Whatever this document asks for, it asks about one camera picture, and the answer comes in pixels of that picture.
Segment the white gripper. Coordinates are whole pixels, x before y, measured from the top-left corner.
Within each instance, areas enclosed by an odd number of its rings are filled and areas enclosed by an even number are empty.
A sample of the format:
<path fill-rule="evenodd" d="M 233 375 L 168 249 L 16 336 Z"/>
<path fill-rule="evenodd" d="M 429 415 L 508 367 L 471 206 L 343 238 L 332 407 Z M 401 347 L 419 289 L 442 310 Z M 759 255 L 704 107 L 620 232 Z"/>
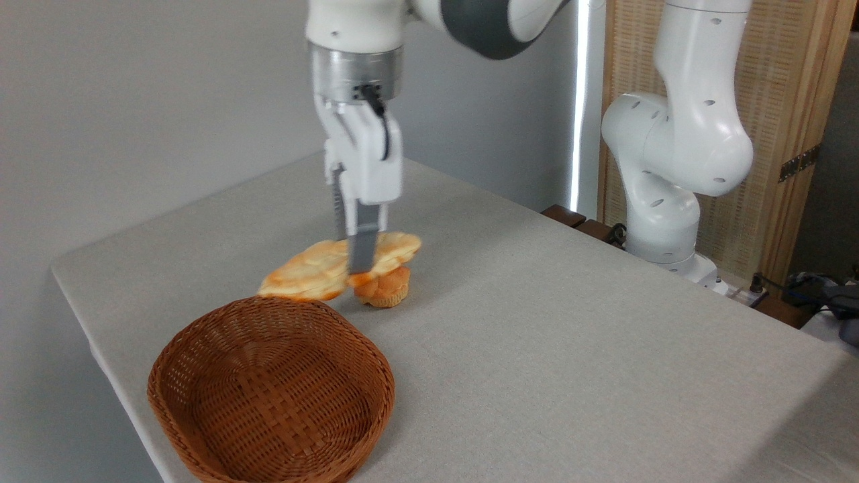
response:
<path fill-rule="evenodd" d="M 378 235 L 387 230 L 388 204 L 402 195 L 399 123 L 376 95 L 348 103 L 316 94 L 314 103 L 337 167 L 331 183 L 336 239 L 348 238 L 349 273 L 369 272 Z"/>

